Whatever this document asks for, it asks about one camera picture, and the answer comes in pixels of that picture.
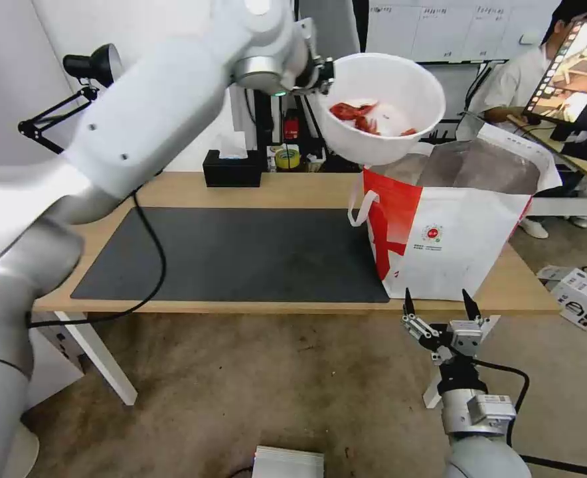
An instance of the table leg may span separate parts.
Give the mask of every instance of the table leg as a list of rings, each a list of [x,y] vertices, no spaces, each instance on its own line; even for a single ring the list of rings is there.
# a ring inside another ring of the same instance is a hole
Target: table leg
[[[490,334],[490,332],[493,330],[494,326],[497,325],[497,322],[499,321],[500,317],[501,317],[501,315],[491,315],[490,317],[488,317],[484,321],[484,323],[481,326],[481,332],[482,332],[481,341],[482,342],[484,342],[486,337],[488,337],[488,334]],[[440,403],[440,400],[442,399],[442,397],[440,396],[440,393],[438,392],[438,384],[440,383],[441,380],[442,380],[442,375],[440,375],[440,369],[437,368],[435,375],[431,379],[431,383],[429,384],[428,388],[424,392],[424,395],[422,395],[422,399],[424,400],[424,405],[429,409],[435,408],[438,405],[438,403]]]
[[[86,318],[84,313],[55,312],[54,314],[62,322]],[[89,324],[66,325],[66,328],[124,403],[134,405],[138,395],[136,389],[94,328]]]
[[[430,385],[426,389],[424,395],[422,395],[422,398],[424,399],[424,405],[427,408],[435,408],[438,405],[438,403],[440,403],[442,397],[438,392],[438,384],[441,380],[442,375],[440,375],[440,369],[437,368],[435,375],[431,379]]]

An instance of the black lamp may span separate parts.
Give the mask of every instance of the black lamp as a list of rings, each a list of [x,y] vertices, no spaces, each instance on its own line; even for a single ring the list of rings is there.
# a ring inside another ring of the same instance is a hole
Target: black lamp
[[[63,69],[67,74],[79,80],[82,88],[77,93],[57,103],[51,108],[38,114],[34,118],[26,119],[19,123],[19,132],[25,137],[50,149],[53,153],[59,154],[63,148],[58,144],[44,137],[44,131],[67,120],[70,116],[85,110],[96,100],[99,89],[92,84],[96,80],[106,88],[114,83],[123,73],[119,52],[112,43],[99,46],[90,56],[66,55],[63,57]],[[81,97],[86,102],[77,106],[65,114],[53,114],[70,102],[75,102]]]
[[[112,43],[99,46],[90,56],[64,56],[63,69],[79,81],[97,80],[106,88],[123,72],[119,52]]]

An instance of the shoe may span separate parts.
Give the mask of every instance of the shoe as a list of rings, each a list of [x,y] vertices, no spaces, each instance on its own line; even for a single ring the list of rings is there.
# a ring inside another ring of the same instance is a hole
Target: shoe
[[[519,227],[530,237],[534,237],[535,239],[548,239],[548,231],[544,229],[544,226],[540,222],[524,218],[519,223]]]
[[[587,216],[573,216],[568,220],[578,228],[587,229]]]

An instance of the white and red bag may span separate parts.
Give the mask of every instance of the white and red bag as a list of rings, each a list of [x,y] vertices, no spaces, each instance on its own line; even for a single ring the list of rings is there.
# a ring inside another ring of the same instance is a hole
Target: white and red bag
[[[389,297],[403,298],[408,287],[418,299],[462,300],[462,289],[477,292],[532,195],[561,186],[561,179],[549,151],[490,125],[474,141],[434,149],[419,143],[417,150],[397,163],[364,169],[364,199],[354,218],[355,189],[349,221],[354,227],[367,221]],[[427,161],[434,167],[423,168]],[[417,172],[412,162],[421,165]],[[385,175],[393,169],[408,182]],[[426,169],[427,184],[435,171],[435,183],[446,186],[420,185]]]

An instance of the black tissue box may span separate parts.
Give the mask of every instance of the black tissue box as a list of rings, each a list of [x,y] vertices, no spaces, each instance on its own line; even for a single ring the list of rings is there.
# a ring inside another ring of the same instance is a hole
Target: black tissue box
[[[259,187],[260,175],[267,171],[267,158],[258,151],[247,151],[247,158],[221,158],[210,149],[203,161],[207,187]]]

